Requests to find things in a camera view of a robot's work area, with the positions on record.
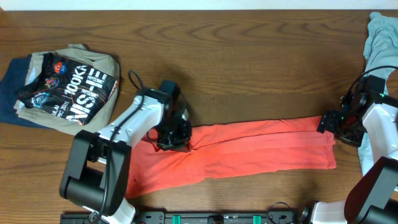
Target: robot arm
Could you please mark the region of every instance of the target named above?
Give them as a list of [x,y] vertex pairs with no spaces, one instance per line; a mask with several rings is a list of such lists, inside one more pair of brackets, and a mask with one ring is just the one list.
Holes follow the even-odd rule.
[[397,202],[390,199],[398,184],[398,100],[384,95],[385,84],[382,78],[362,77],[356,91],[341,98],[343,111],[329,110],[322,117],[319,132],[330,131],[354,147],[367,132],[375,165],[347,200],[316,203],[313,224],[398,223]]
[[[73,140],[62,177],[61,197],[85,207],[93,214],[99,211],[104,198],[106,174],[88,167],[87,162],[106,163],[107,152],[112,149],[107,186],[108,199],[102,218],[108,223],[130,224],[135,209],[126,201],[124,194],[131,149],[150,129],[155,128],[159,133],[157,141],[159,148],[189,151],[188,142],[192,133],[190,123],[186,119],[186,113],[174,109],[179,95],[180,89],[177,84],[165,80],[159,90],[148,88],[140,90],[133,104],[120,117],[97,133],[80,131]],[[118,133],[111,142],[115,130]]]

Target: green connector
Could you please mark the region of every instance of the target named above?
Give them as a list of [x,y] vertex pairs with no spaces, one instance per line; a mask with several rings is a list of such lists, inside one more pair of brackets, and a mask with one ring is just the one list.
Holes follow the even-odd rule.
[[261,216],[253,215],[253,224],[261,224]]
[[173,216],[173,224],[181,224],[181,216],[174,215]]

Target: wooden table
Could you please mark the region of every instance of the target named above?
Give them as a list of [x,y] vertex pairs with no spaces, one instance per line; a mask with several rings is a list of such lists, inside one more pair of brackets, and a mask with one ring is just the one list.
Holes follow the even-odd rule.
[[[12,58],[86,44],[114,56],[121,92],[113,113],[132,102],[134,69],[146,86],[181,86],[192,123],[301,118],[338,108],[363,70],[369,11],[0,12],[0,78]],[[397,11],[384,15],[398,17]],[[398,83],[391,82],[391,92]],[[58,223],[84,209],[61,199],[73,136],[0,124],[0,222]],[[169,211],[265,210],[344,200],[361,178],[355,148],[335,146],[337,168],[288,170],[161,190],[132,200]]]

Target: red logo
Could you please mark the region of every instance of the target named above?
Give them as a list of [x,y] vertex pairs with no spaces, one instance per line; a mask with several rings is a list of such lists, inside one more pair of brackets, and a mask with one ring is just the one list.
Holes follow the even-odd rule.
[[67,67],[65,66],[64,63],[58,62],[54,65],[54,70],[58,74],[64,74],[65,71],[67,70]]
[[113,84],[113,88],[112,88],[111,94],[109,94],[108,99],[111,98],[111,96],[112,96],[113,92],[116,90],[117,86],[118,86],[118,81],[115,81],[114,84]]

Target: orange cloth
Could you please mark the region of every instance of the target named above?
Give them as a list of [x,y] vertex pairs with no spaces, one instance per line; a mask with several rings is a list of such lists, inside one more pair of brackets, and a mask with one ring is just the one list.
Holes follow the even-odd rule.
[[192,129],[189,153],[158,151],[145,139],[131,152],[126,198],[156,190],[288,169],[336,167],[332,133],[320,117],[216,124]]

